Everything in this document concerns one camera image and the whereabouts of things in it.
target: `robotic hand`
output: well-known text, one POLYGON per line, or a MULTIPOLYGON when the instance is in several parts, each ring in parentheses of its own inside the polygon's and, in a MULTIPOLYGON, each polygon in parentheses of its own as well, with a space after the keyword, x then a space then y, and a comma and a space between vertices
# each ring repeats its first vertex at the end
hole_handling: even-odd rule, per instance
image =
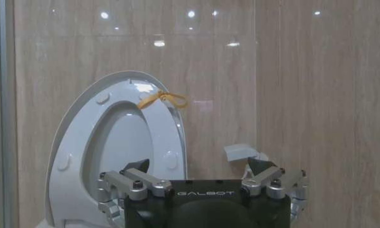
POLYGON ((250 158, 243 180, 162 180, 150 160, 100 174, 99 209, 112 228, 290 228, 307 204, 304 171, 250 158))

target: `logo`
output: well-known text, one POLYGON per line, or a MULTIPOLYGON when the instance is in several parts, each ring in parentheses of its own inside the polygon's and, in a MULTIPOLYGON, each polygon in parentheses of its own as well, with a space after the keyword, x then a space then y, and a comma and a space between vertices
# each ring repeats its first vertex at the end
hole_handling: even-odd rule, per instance
POLYGON ((207 192, 199 192, 199 191, 180 191, 178 192, 179 196, 232 196, 235 194, 234 191, 207 191, 207 192))

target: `yellow rubber band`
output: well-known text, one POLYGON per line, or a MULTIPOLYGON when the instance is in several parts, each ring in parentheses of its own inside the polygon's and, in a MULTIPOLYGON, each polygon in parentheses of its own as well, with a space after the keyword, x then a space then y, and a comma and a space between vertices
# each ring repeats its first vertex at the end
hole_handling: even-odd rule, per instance
POLYGON ((168 100, 176 108, 184 108, 188 106, 188 101, 184 96, 159 90, 156 94, 139 102, 139 109, 148 107, 158 99, 162 99, 163 101, 168 100))

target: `toilet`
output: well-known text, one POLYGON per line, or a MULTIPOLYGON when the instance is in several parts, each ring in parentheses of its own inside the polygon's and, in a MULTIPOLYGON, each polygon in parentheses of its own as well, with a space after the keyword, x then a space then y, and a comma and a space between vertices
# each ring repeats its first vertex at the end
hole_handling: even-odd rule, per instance
POLYGON ((151 75, 124 71, 99 80, 70 108, 54 139, 47 175, 46 220, 38 226, 107 228, 98 209, 98 179, 130 162, 150 159, 148 173, 187 178, 182 116, 168 101, 138 103, 167 91, 151 75))

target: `toilet seat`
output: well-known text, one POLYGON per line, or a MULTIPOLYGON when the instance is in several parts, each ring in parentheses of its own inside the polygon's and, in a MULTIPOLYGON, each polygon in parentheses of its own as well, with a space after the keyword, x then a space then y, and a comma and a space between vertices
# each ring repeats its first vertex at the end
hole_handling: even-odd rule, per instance
POLYGON ((47 177, 47 221, 56 228, 110 227, 98 209, 100 172, 151 159, 151 175, 186 179, 178 110, 162 100, 136 107, 160 89, 167 91, 151 75, 126 71, 98 81, 74 103, 55 136, 47 177))

